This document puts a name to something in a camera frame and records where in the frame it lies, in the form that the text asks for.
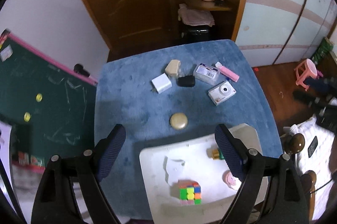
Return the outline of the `green chalkboard pink frame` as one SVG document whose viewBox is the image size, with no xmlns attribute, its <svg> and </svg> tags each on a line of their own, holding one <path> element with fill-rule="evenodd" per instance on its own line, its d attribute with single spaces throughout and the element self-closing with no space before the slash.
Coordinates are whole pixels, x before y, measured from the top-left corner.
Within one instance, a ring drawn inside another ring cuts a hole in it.
<svg viewBox="0 0 337 224">
<path fill-rule="evenodd" d="M 93 148 L 96 85 L 5 29 L 1 121 L 14 129 L 14 164 L 41 173 L 55 154 Z"/>
</svg>

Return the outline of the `white square charger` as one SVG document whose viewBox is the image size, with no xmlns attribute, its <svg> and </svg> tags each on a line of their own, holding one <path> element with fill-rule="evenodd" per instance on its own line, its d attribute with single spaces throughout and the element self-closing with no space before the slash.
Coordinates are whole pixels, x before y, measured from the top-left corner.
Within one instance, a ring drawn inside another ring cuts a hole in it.
<svg viewBox="0 0 337 224">
<path fill-rule="evenodd" d="M 164 91 L 172 87 L 172 82 L 170 81 L 169 77 L 165 73 L 161 74 L 160 76 L 156 78 L 153 78 L 151 80 L 151 83 L 154 86 L 158 94 L 161 94 Z"/>
</svg>

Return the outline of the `white plastic tray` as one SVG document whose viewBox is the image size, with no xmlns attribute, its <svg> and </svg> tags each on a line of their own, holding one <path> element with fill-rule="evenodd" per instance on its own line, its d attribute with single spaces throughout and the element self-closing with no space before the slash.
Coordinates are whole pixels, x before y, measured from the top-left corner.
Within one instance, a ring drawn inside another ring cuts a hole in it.
<svg viewBox="0 0 337 224">
<path fill-rule="evenodd" d="M 214 148 L 218 146 L 211 134 L 141 151 L 140 166 L 155 223 L 211 223 L 223 218 L 238 191 L 223 180 L 229 170 L 225 160 L 207 156 L 207 149 Z M 200 205 L 181 204 L 178 182 L 186 180 L 200 184 Z"/>
</svg>

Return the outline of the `multicolour puzzle cube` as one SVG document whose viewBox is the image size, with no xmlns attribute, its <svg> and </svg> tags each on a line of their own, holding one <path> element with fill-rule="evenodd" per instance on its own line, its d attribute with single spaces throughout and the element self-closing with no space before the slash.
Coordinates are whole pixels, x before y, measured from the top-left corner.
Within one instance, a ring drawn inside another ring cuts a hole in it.
<svg viewBox="0 0 337 224">
<path fill-rule="evenodd" d="M 200 205 L 202 203 L 201 186 L 196 181 L 179 181 L 179 200 L 182 205 Z"/>
</svg>

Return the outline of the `blue fuzzy table mat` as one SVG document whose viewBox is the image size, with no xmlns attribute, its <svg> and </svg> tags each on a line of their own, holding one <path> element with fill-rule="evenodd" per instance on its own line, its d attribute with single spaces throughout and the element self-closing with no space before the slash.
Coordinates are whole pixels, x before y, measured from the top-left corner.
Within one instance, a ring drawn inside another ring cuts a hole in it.
<svg viewBox="0 0 337 224">
<path fill-rule="evenodd" d="M 184 74 L 200 63 L 222 63 L 239 76 L 235 96 L 216 106 L 207 92 L 210 85 L 197 81 L 192 88 L 173 85 L 158 94 L 151 80 L 164 72 L 173 59 Z M 174 113 L 184 113 L 188 125 L 175 130 Z M 263 154 L 281 155 L 277 126 L 269 103 L 243 53 L 231 40 L 206 41 L 165 48 L 116 60 L 102 68 L 98 82 L 94 139 L 106 137 L 116 124 L 126 129 L 126 141 L 107 178 L 101 182 L 110 206 L 121 217 L 150 219 L 150 207 L 139 163 L 147 147 L 173 144 L 214 132 L 223 123 L 233 127 L 246 123 L 255 128 Z"/>
</svg>

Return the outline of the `green bottle with gold cap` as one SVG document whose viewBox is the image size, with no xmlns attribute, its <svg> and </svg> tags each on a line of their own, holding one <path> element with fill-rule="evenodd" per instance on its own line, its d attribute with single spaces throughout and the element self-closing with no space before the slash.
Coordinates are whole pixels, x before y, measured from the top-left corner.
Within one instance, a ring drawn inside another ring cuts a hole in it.
<svg viewBox="0 0 337 224">
<path fill-rule="evenodd" d="M 224 156 L 220 148 L 207 149 L 207 156 L 213 160 L 224 160 Z"/>
</svg>

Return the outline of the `pink plastic stool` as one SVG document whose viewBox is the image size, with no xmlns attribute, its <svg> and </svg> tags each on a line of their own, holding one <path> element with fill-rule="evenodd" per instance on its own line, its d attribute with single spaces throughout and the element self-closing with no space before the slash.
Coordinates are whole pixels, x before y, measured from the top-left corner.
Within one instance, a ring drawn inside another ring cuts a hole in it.
<svg viewBox="0 0 337 224">
<path fill-rule="evenodd" d="M 315 64 L 311 59 L 303 60 L 297 67 L 294 68 L 296 75 L 296 85 L 302 86 L 305 91 L 308 91 L 310 88 L 309 85 L 305 84 L 304 81 L 308 78 L 314 80 L 323 77 L 323 74 L 317 70 Z"/>
</svg>

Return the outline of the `round tan compact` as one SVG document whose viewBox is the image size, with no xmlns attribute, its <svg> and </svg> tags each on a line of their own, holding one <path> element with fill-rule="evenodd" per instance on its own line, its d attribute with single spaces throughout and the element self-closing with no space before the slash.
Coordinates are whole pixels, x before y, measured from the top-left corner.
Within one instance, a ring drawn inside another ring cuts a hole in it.
<svg viewBox="0 0 337 224">
<path fill-rule="evenodd" d="M 182 130 L 188 125 L 187 115 L 184 113 L 174 113 L 170 117 L 170 125 L 175 130 Z"/>
</svg>

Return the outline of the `beige plug adapter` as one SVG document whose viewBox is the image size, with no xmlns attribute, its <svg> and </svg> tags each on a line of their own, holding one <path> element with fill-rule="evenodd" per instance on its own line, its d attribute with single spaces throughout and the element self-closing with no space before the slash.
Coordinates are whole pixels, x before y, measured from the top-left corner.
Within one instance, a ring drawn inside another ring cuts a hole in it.
<svg viewBox="0 0 337 224">
<path fill-rule="evenodd" d="M 169 77 L 178 78 L 180 66 L 181 62 L 179 60 L 171 60 L 165 68 L 165 74 Z"/>
</svg>

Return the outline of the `pink rectangular eraser case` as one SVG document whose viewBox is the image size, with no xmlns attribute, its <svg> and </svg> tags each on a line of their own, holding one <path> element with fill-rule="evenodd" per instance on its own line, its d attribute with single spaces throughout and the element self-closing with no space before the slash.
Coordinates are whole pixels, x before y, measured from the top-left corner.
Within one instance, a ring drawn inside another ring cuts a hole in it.
<svg viewBox="0 0 337 224">
<path fill-rule="evenodd" d="M 239 76 L 236 73 L 223 66 L 220 62 L 217 62 L 215 64 L 215 67 L 218 68 L 223 75 L 230 78 L 234 82 L 237 82 L 239 80 Z"/>
</svg>

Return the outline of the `folded pink cloth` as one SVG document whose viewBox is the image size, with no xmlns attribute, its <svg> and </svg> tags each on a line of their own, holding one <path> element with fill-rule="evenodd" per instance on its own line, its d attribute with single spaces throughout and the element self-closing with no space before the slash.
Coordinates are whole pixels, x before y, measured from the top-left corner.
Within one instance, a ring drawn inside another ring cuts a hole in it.
<svg viewBox="0 0 337 224">
<path fill-rule="evenodd" d="M 203 26 L 212 27 L 215 25 L 214 18 L 210 11 L 201 11 L 197 9 L 190 9 L 186 4 L 180 4 L 178 9 L 178 20 L 189 26 Z"/>
</svg>

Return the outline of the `clear labelled plastic box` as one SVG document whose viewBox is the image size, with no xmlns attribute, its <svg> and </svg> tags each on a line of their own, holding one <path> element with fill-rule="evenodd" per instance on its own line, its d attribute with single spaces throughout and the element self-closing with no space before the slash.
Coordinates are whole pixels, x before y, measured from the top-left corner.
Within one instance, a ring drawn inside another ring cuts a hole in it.
<svg viewBox="0 0 337 224">
<path fill-rule="evenodd" d="M 210 85 L 217 83 L 220 70 L 214 66 L 209 66 L 203 63 L 197 65 L 193 71 L 193 76 Z"/>
</svg>

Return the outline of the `black plug charger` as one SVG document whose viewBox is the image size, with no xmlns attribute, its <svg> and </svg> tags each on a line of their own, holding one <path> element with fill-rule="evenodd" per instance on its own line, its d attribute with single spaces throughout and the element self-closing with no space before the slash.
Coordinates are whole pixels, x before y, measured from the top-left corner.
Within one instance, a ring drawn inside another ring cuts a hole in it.
<svg viewBox="0 0 337 224">
<path fill-rule="evenodd" d="M 177 84 L 180 87 L 191 88 L 195 86 L 195 77 L 193 75 L 188 75 L 184 77 L 179 77 Z"/>
</svg>

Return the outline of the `pink correction tape dispenser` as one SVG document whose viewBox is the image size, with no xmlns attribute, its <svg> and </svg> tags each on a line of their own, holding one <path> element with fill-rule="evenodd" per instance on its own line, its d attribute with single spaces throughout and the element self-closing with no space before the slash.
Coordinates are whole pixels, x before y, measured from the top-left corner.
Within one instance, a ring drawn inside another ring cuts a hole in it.
<svg viewBox="0 0 337 224">
<path fill-rule="evenodd" d="M 235 191 L 238 191 L 241 184 L 242 184 L 241 181 L 238 178 L 236 178 L 235 176 L 233 176 L 233 174 L 229 170 L 227 170 L 223 174 L 223 180 L 229 188 L 231 188 Z"/>
</svg>

